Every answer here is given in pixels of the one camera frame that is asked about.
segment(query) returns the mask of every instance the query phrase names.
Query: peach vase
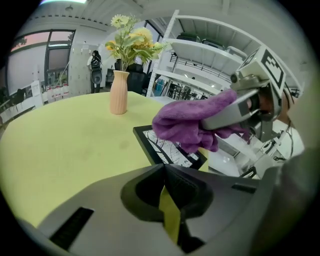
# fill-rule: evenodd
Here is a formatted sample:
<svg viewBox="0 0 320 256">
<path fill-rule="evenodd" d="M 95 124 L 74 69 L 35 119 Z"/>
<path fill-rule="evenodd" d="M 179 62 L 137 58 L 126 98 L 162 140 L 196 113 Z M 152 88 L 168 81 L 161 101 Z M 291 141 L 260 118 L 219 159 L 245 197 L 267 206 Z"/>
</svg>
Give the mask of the peach vase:
<svg viewBox="0 0 320 256">
<path fill-rule="evenodd" d="M 114 70 L 114 80 L 110 90 L 110 112 L 122 115 L 127 111 L 129 72 Z"/>
</svg>

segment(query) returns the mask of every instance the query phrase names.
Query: yellow table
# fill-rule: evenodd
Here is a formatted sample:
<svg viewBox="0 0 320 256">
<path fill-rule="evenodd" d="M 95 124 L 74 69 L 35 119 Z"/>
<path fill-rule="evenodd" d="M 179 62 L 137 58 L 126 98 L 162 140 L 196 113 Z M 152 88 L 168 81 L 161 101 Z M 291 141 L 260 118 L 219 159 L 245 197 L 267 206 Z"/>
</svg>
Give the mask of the yellow table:
<svg viewBox="0 0 320 256">
<path fill-rule="evenodd" d="M 9 124 L 0 141 L 0 187 L 17 217 L 38 226 L 88 185 L 150 165 L 133 127 L 150 125 L 163 105 L 129 92 L 127 112 L 113 115 L 109 96 L 64 99 Z"/>
</svg>

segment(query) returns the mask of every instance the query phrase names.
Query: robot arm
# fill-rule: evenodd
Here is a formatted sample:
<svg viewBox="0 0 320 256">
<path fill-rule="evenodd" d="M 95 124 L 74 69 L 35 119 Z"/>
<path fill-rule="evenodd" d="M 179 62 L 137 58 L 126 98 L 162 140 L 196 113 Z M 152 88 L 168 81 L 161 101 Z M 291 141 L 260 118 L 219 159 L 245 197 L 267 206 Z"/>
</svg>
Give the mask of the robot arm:
<svg viewBox="0 0 320 256">
<path fill-rule="evenodd" d="M 230 77 L 230 86 L 237 99 L 218 114 L 201 121 L 205 130 L 214 130 L 240 123 L 262 142 L 275 136 L 273 121 L 282 110 L 282 93 L 286 74 L 265 46 L 255 50 Z M 263 93 L 271 102 L 272 110 L 260 109 L 258 94 Z"/>
</svg>

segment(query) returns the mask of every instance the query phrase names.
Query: purple towel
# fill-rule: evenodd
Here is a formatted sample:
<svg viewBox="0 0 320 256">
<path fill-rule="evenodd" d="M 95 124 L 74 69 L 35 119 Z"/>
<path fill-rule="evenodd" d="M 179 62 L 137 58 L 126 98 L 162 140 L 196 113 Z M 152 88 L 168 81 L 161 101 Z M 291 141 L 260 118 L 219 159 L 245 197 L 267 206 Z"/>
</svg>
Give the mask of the purple towel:
<svg viewBox="0 0 320 256">
<path fill-rule="evenodd" d="M 237 99 L 237 93 L 230 89 L 204 100 L 181 100 L 171 102 L 160 109 L 152 120 L 152 128 L 159 139 L 179 142 L 187 153 L 194 153 L 199 147 L 212 152 L 218 151 L 218 135 L 222 139 L 231 134 L 244 133 L 249 143 L 249 133 L 239 124 L 232 124 L 215 130 L 204 130 L 200 121 L 209 118 Z"/>
</svg>

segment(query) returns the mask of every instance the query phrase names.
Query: pink sky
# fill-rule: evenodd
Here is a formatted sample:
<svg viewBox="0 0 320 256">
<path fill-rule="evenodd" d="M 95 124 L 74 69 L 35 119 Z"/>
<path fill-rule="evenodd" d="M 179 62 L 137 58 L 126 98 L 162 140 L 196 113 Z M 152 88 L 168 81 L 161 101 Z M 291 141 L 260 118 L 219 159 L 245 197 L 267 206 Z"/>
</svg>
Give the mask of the pink sky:
<svg viewBox="0 0 320 256">
<path fill-rule="evenodd" d="M 69 32 L 69 31 L 54 31 L 52 32 L 50 41 L 67 41 L 68 36 L 71 33 L 72 32 Z M 11 52 L 25 46 L 46 42 L 48 41 L 49 34 L 50 32 L 41 32 L 41 33 L 26 35 L 24 37 L 26 39 L 26 44 L 18 45 L 15 48 L 12 48 Z"/>
</svg>

